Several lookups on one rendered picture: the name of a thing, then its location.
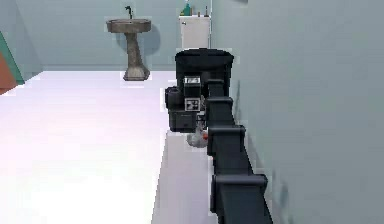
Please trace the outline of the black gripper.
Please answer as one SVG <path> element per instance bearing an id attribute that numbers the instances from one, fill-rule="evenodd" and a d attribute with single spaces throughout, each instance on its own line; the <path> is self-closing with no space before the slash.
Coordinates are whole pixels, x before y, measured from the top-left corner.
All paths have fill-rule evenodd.
<path id="1" fill-rule="evenodd" d="M 165 89 L 165 104 L 172 132 L 192 133 L 196 128 L 196 113 L 185 110 L 183 93 L 177 86 Z"/>

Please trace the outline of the grey round lump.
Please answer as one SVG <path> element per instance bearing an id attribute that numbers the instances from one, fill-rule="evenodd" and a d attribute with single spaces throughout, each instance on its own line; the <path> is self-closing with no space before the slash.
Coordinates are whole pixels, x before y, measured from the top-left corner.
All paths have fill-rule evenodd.
<path id="1" fill-rule="evenodd" d="M 187 135 L 187 143 L 191 147 L 204 148 L 208 145 L 208 135 L 205 130 L 196 130 Z"/>

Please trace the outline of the white toilet with black seat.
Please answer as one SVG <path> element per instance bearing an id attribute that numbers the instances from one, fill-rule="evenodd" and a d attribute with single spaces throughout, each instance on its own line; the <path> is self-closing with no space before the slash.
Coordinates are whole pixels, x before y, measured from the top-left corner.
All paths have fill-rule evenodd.
<path id="1" fill-rule="evenodd" d="M 229 95 L 231 69 L 234 56 L 209 45 L 210 18 L 180 16 L 181 51 L 175 55 L 176 78 L 179 89 L 184 87 L 185 76 L 202 75 L 203 80 L 224 81 L 224 95 Z"/>

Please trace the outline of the teal and orange panel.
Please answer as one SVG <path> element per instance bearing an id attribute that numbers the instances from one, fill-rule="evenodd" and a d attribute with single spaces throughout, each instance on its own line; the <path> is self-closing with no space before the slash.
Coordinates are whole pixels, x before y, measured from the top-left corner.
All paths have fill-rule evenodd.
<path id="1" fill-rule="evenodd" d="M 0 31 L 0 95 L 25 83 L 21 71 Z"/>

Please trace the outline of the grey pedestal sink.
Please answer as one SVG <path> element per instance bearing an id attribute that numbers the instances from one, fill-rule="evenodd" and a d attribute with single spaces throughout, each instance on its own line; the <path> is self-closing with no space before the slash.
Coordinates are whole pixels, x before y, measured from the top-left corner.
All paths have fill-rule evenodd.
<path id="1" fill-rule="evenodd" d="M 138 33 L 151 30 L 149 19 L 112 19 L 106 22 L 110 33 L 122 33 L 127 44 L 128 67 L 123 79 L 125 81 L 145 81 L 149 78 L 150 71 L 142 62 L 142 57 L 137 40 Z"/>

